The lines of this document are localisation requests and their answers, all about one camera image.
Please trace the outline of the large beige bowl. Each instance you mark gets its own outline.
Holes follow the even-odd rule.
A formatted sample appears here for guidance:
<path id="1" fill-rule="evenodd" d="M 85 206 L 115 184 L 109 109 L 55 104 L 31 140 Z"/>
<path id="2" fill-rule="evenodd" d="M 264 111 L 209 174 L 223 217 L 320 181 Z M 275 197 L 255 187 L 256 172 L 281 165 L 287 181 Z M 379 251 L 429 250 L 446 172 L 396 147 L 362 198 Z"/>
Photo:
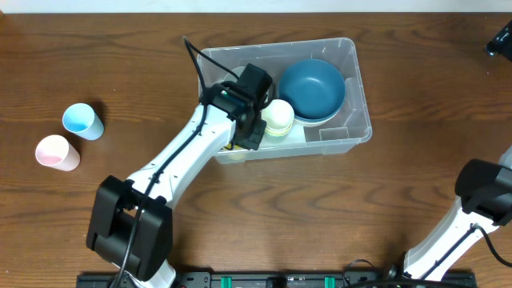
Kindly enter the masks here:
<path id="1" fill-rule="evenodd" d="M 295 115 L 294 123 L 297 125 L 300 125 L 300 126 L 304 126 L 304 127 L 316 127 L 316 126 L 320 126 L 320 125 L 327 123 L 329 120 L 331 120 L 335 116 L 336 116 L 336 114 L 332 114 L 326 118 L 321 118 L 321 119 L 306 119 L 306 118 L 301 118 L 301 117 Z"/>

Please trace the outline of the clear plastic storage container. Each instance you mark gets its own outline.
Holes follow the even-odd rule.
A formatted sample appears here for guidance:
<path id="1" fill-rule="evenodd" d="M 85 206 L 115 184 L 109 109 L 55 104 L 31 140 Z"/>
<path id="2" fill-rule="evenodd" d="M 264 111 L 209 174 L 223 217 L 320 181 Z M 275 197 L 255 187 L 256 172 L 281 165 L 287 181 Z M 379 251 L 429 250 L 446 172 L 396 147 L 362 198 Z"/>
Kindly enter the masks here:
<path id="1" fill-rule="evenodd" d="M 346 99 L 336 116 L 316 127 L 304 127 L 304 143 L 247 150 L 241 161 L 231 161 L 217 152 L 221 164 L 310 154 L 343 154 L 370 140 L 373 129 L 359 69 L 356 46 L 349 38 L 324 38 L 249 46 L 206 48 L 204 54 L 232 70 L 251 63 L 265 70 L 278 83 L 288 66 L 306 59 L 334 65 L 345 79 Z"/>

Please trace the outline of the cream white cup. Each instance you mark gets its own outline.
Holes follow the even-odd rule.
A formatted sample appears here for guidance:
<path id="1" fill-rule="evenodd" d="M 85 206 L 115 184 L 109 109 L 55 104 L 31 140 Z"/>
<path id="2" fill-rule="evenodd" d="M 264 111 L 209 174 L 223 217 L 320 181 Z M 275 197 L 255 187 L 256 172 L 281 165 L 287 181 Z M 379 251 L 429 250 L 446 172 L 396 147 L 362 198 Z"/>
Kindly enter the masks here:
<path id="1" fill-rule="evenodd" d="M 275 99 L 262 110 L 262 119 L 266 122 L 266 126 L 283 129 L 293 125 L 294 109 L 288 102 Z"/>

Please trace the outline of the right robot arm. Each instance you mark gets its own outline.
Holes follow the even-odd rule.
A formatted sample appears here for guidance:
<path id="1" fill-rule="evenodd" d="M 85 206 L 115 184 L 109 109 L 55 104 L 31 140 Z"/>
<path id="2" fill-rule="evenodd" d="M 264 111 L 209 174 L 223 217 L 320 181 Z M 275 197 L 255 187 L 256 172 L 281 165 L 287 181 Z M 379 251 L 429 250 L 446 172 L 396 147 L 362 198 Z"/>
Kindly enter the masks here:
<path id="1" fill-rule="evenodd" d="M 402 276 L 439 282 L 449 268 L 479 239 L 504 266 L 489 234 L 511 221 L 511 150 L 492 163 L 472 159 L 455 183 L 455 200 L 442 220 L 417 246 L 405 254 Z"/>

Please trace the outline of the mint green cup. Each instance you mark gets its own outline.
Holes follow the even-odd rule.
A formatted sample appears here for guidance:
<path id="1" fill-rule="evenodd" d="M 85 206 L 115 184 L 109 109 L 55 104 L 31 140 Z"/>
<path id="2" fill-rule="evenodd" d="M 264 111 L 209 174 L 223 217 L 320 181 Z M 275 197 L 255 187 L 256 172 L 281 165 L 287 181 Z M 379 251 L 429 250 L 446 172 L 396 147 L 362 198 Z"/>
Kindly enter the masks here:
<path id="1" fill-rule="evenodd" d="M 268 138 L 283 138 L 285 136 L 287 136 L 288 132 L 284 132 L 284 133 L 273 133 L 271 131 L 266 131 L 265 132 L 265 136 L 268 137 Z"/>

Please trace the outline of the light blue cup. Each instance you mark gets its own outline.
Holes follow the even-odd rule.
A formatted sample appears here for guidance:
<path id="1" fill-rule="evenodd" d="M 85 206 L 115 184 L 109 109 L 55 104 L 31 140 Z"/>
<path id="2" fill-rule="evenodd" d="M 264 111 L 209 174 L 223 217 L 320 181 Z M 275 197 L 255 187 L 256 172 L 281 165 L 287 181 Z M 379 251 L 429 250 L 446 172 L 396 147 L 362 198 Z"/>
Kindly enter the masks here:
<path id="1" fill-rule="evenodd" d="M 89 141 L 98 140 L 105 130 L 94 109 L 85 103 L 69 106 L 62 116 L 62 124 L 69 132 Z"/>

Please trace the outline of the grey small bowl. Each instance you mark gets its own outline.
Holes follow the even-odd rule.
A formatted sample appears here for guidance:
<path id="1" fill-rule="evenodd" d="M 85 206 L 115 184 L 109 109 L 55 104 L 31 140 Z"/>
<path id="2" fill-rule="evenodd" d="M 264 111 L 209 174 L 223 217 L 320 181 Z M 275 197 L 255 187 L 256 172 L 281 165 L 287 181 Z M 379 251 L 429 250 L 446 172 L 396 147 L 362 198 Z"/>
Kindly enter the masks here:
<path id="1" fill-rule="evenodd" d="M 238 78 L 241 76 L 244 69 L 245 69 L 244 66 L 238 66 L 238 67 L 232 69 L 232 71 L 224 77 L 223 81 L 224 82 L 228 82 L 228 81 L 236 82 L 238 80 Z"/>

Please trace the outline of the pink cup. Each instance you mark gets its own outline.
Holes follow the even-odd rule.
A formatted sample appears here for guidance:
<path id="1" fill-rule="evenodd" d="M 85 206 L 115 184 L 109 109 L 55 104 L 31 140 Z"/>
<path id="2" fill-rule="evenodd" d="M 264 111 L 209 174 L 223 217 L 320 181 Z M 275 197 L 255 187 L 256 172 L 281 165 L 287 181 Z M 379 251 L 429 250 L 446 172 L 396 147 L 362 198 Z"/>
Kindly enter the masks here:
<path id="1" fill-rule="evenodd" d="M 39 164 L 61 171 L 76 169 L 81 161 L 77 150 L 61 135 L 53 134 L 42 139 L 35 149 Z"/>

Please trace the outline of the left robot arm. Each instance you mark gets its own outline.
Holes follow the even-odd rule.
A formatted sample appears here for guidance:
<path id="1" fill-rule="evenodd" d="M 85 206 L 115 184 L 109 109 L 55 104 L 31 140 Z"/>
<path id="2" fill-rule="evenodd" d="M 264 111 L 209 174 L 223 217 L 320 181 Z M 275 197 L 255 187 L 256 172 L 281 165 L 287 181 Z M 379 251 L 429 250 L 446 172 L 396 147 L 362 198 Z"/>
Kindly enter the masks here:
<path id="1" fill-rule="evenodd" d="M 265 133 L 261 111 L 273 79 L 248 64 L 236 82 L 205 89 L 185 127 L 153 160 L 126 180 L 108 176 L 98 187 L 87 247 L 118 266 L 100 287 L 171 287 L 173 210 L 208 161 L 229 144 L 257 150 Z"/>

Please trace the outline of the yellow cup front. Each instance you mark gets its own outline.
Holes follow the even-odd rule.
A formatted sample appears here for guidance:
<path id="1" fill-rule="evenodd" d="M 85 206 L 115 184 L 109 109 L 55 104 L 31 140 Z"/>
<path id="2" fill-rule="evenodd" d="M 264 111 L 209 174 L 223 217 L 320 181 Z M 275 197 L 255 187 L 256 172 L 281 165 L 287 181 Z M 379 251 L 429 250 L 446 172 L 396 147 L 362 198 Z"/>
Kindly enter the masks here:
<path id="1" fill-rule="evenodd" d="M 273 133 L 284 133 L 284 132 L 286 131 L 286 132 L 288 132 L 288 133 L 289 133 L 289 132 L 290 132 L 290 130 L 291 130 L 291 128 L 292 128 L 292 126 L 288 126 L 288 127 L 286 127 L 286 128 L 283 128 L 283 129 L 274 129 L 274 128 L 271 128 L 271 127 L 267 126 L 267 127 L 265 128 L 265 132 L 266 132 L 266 131 L 271 131 L 271 132 L 273 132 Z"/>

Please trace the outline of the dark blue bowl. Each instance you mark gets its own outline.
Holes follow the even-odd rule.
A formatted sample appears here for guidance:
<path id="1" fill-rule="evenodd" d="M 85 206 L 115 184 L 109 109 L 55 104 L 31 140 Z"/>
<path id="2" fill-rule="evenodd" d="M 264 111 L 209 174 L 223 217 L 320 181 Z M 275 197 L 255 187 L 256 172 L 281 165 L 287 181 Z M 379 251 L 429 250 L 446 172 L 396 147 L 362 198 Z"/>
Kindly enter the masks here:
<path id="1" fill-rule="evenodd" d="M 334 116 L 344 104 L 344 94 L 280 94 L 279 99 L 288 102 L 296 118 L 316 122 Z"/>
<path id="2" fill-rule="evenodd" d="M 280 94 L 344 94 L 345 79 L 332 64 L 318 59 L 302 60 L 289 66 L 278 83 Z"/>

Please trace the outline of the yellow cup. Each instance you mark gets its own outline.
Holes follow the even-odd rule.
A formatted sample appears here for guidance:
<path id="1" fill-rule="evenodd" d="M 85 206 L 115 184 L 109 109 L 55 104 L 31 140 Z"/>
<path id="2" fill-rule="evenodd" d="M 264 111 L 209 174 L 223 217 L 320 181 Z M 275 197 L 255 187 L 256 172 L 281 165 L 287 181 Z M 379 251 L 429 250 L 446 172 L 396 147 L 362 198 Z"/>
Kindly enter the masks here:
<path id="1" fill-rule="evenodd" d="M 231 161 L 241 161 L 245 159 L 247 150 L 234 144 L 228 144 L 220 152 L 221 155 L 226 156 Z"/>
<path id="2" fill-rule="evenodd" d="M 271 127 L 267 126 L 267 127 L 265 128 L 265 132 L 266 132 L 266 131 L 271 131 L 271 132 L 273 132 L 273 133 L 284 133 L 284 132 L 286 131 L 286 132 L 288 132 L 288 133 L 289 133 L 289 132 L 290 132 L 290 130 L 291 130 L 291 128 L 292 128 L 292 126 L 288 126 L 288 127 L 286 127 L 286 128 L 283 128 L 283 129 L 274 129 L 274 128 L 271 128 Z"/>

